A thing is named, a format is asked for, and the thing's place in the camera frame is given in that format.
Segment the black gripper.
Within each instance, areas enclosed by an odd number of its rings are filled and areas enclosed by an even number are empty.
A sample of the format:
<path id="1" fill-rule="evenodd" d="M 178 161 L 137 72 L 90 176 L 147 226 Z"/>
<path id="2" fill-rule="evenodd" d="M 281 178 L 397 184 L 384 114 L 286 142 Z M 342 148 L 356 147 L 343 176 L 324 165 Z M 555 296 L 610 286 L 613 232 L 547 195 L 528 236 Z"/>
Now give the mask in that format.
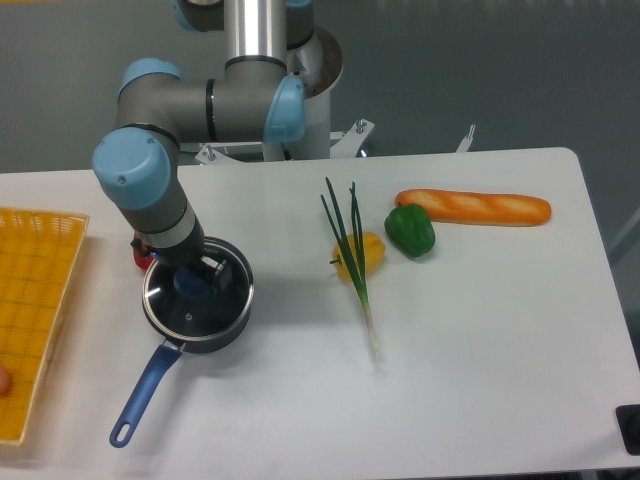
<path id="1" fill-rule="evenodd" d="M 224 291 L 233 279 L 232 268 L 227 260 L 216 260 L 205 253 L 205 235 L 201 227 L 186 231 L 166 231 L 149 235 L 149 246 L 154 252 L 154 260 L 149 268 L 165 267 L 179 269 L 197 264 L 204 265 L 204 276 L 216 291 Z"/>

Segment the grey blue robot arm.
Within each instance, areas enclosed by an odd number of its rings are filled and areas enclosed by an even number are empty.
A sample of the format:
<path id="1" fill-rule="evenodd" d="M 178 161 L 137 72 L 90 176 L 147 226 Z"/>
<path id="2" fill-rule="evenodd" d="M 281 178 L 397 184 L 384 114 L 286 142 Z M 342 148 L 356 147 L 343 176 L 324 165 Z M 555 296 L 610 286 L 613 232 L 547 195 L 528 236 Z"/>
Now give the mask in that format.
<path id="1" fill-rule="evenodd" d="M 221 30 L 227 60 L 219 79 L 189 82 L 174 64 L 133 62 L 118 93 L 115 129 L 92 156 L 93 171 L 150 252 L 172 268 L 197 268 L 203 229 L 177 176 L 184 143 L 288 144 L 305 133 L 302 80 L 287 54 L 314 33 L 310 1 L 175 1 L 188 27 Z"/>

